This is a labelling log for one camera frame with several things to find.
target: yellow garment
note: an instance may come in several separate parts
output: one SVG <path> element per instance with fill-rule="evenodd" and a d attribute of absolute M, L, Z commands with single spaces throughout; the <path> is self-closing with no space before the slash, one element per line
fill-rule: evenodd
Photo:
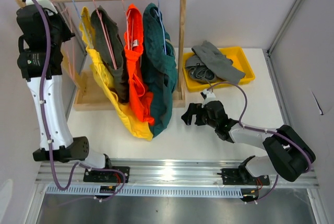
<path fill-rule="evenodd" d="M 81 19 L 83 24 L 80 23 L 79 29 L 82 33 L 82 40 L 84 41 L 84 43 L 87 44 L 86 51 L 93 61 L 93 63 L 90 65 L 90 69 L 93 72 L 96 83 L 102 88 L 104 94 L 114 105 L 118 116 L 120 117 L 125 127 L 132 133 L 132 135 L 138 138 L 152 140 L 153 134 L 150 131 L 148 122 L 139 121 L 139 119 L 137 119 L 137 117 L 131 110 L 130 104 L 121 104 L 118 101 L 117 94 L 114 91 L 110 90 L 113 89 L 113 77 L 104 66 L 99 52 L 97 52 L 95 49 L 92 49 L 93 41 L 95 40 L 95 30 L 90 24 L 88 8 L 84 7 L 82 9 Z M 90 43 L 88 43 L 87 41 L 85 30 L 88 34 L 87 36 Z"/>

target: dark green garment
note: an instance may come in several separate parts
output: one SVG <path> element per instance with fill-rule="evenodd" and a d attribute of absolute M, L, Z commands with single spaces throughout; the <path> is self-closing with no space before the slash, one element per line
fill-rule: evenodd
<path fill-rule="evenodd" d="M 164 53 L 163 30 L 155 10 L 158 11 L 156 5 L 149 4 L 142 17 L 145 50 L 141 63 L 144 83 L 149 87 L 149 91 L 153 92 L 150 113 L 155 123 L 154 126 L 150 126 L 150 130 L 154 137 L 166 129 L 172 117 L 172 93 L 177 83 L 174 48 L 166 42 L 167 55 Z M 165 38 L 170 41 L 166 31 Z"/>
<path fill-rule="evenodd" d="M 92 12 L 90 18 L 91 25 L 94 27 L 96 33 L 94 48 L 100 53 L 102 60 L 107 65 L 109 72 L 114 78 L 114 88 L 120 99 L 120 102 L 125 103 L 129 101 L 129 75 L 126 68 L 124 48 L 118 35 L 118 27 L 101 6 L 98 8 L 98 10 L 102 16 L 102 21 L 107 28 L 117 69 L 114 68 L 109 48 L 105 40 L 101 21 L 96 10 Z"/>

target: white wall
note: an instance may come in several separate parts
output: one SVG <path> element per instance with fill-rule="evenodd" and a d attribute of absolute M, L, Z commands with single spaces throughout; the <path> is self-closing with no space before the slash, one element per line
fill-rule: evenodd
<path fill-rule="evenodd" d="M 144 12 L 150 1 L 134 1 Z M 294 0 L 187 0 L 185 47 L 192 47 L 209 40 L 217 46 L 240 45 L 244 48 L 268 48 Z M 92 3 L 78 3 L 81 10 Z M 121 32 L 126 30 L 125 17 L 120 1 L 99 2 L 114 19 Z M 178 39 L 178 1 L 161 0 L 164 24 L 172 41 Z"/>
<path fill-rule="evenodd" d="M 329 223 L 334 222 L 333 18 L 333 0 L 305 0 L 272 58 L 293 126 L 317 157 L 314 168 Z"/>
<path fill-rule="evenodd" d="M 16 23 L 17 9 L 14 0 L 0 2 L 0 188 L 6 180 L 14 181 L 13 195 L 2 220 L 5 224 L 23 222 L 40 166 L 32 157 L 39 148 L 37 116 L 31 93 L 16 63 L 18 37 L 22 34 Z M 74 85 L 67 75 L 63 79 L 67 107 Z"/>

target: wooden clothes rack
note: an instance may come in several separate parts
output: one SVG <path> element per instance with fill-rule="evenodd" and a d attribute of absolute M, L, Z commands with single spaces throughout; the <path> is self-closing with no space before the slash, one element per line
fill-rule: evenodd
<path fill-rule="evenodd" d="M 75 2 L 87 2 L 93 0 L 74 0 Z M 120 1 L 120 0 L 95 0 L 95 1 Z M 53 0 L 53 2 L 67 3 L 72 0 Z M 173 93 L 173 107 L 185 107 L 184 79 L 182 73 L 183 66 L 183 47 L 184 47 L 184 29 L 186 17 L 186 0 L 180 0 L 180 24 L 178 37 L 178 82 L 177 89 Z M 69 73 L 71 64 L 68 56 L 62 51 L 64 56 L 62 65 Z M 114 107 L 109 99 L 104 95 L 103 90 L 96 84 L 91 71 L 82 71 L 81 75 L 75 72 L 74 83 L 77 92 L 74 101 L 74 109 L 77 111 L 93 111 L 93 110 L 113 110 Z"/>

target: gray floor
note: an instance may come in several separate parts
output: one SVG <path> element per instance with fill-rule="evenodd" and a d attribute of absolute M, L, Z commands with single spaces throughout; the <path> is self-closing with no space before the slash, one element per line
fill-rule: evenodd
<path fill-rule="evenodd" d="M 37 223 L 316 223 L 306 190 L 276 189 L 258 205 L 240 199 L 117 196 L 105 203 L 46 195 Z"/>

